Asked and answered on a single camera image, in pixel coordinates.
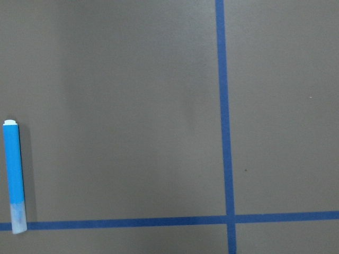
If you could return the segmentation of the blue highlighter pen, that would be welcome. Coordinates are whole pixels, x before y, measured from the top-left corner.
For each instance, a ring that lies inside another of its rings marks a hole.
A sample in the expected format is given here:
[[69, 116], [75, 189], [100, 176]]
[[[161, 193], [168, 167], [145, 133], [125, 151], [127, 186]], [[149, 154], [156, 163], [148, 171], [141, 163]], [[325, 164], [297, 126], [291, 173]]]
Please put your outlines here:
[[12, 233], [20, 234], [27, 230], [25, 197], [22, 174], [19, 126], [15, 120], [5, 120], [3, 124], [5, 161]]

